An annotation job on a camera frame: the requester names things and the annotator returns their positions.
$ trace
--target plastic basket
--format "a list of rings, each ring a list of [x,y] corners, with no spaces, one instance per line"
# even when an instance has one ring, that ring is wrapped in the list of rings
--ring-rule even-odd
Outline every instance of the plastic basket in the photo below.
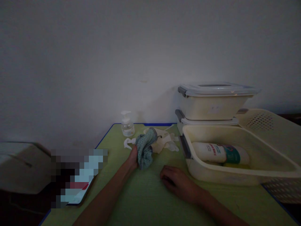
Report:
[[[270,111],[248,109],[236,114],[239,125],[301,166],[301,126]],[[276,178],[263,185],[283,203],[301,203],[301,179]]]

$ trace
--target green table surface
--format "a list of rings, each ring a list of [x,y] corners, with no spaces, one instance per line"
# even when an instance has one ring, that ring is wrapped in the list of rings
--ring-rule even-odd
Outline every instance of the green table surface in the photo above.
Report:
[[[149,126],[135,124],[134,137],[142,134],[146,128]],[[155,128],[164,130],[167,126]],[[179,135],[176,125],[168,131]],[[79,207],[52,209],[43,226],[72,225],[75,222],[128,157],[130,150],[123,146],[125,139],[120,124],[114,124],[97,147],[108,149],[108,163],[95,178],[84,203]],[[181,148],[179,152],[163,149],[160,154],[154,153],[153,159],[148,169],[136,169],[130,176],[107,225],[215,225],[204,210],[178,199],[160,181],[159,173],[164,165],[176,166],[192,178]],[[262,186],[230,186],[193,181],[210,191],[217,200],[250,225],[297,225]]]

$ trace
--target bottle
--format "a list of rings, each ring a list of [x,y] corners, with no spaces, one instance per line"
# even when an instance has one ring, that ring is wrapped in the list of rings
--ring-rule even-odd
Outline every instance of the bottle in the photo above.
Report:
[[[193,142],[197,157],[202,161],[248,165],[248,153],[239,146]]]
[[[125,137],[131,137],[135,134],[135,127],[134,123],[131,122],[131,119],[128,117],[128,113],[130,111],[122,111],[121,114],[123,115],[122,123],[121,123],[121,130]]]

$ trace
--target white pump nozzle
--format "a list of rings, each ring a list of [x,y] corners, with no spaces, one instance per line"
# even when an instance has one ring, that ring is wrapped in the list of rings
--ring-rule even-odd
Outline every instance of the white pump nozzle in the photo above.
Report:
[[[130,121],[130,118],[128,117],[128,113],[131,113],[130,111],[122,111],[121,114],[123,115],[122,122],[123,124],[128,124]]]

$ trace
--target plastic food container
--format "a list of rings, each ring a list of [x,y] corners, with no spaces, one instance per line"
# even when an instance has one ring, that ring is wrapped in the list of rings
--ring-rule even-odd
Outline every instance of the plastic food container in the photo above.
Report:
[[[246,129],[237,126],[186,125],[180,136],[190,174],[214,183],[254,186],[274,178],[300,178],[301,167]],[[222,143],[242,147],[251,169],[207,164],[195,154],[192,142]]]
[[[251,86],[232,83],[181,85],[180,110],[189,120],[231,120],[248,98],[260,92]]]
[[[235,126],[238,125],[238,119],[233,117],[231,120],[189,120],[186,119],[181,110],[177,109],[175,114],[178,117],[177,127],[180,134],[183,134],[183,126],[185,125],[224,125],[224,126]]]

